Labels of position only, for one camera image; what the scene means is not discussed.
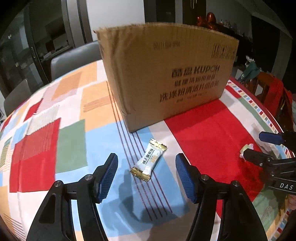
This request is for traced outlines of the person's right hand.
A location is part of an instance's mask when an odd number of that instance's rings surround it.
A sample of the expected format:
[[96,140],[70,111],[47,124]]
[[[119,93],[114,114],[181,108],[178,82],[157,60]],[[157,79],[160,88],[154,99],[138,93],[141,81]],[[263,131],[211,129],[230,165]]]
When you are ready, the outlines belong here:
[[288,195],[287,196],[287,205],[290,209],[296,209],[296,196],[295,195]]

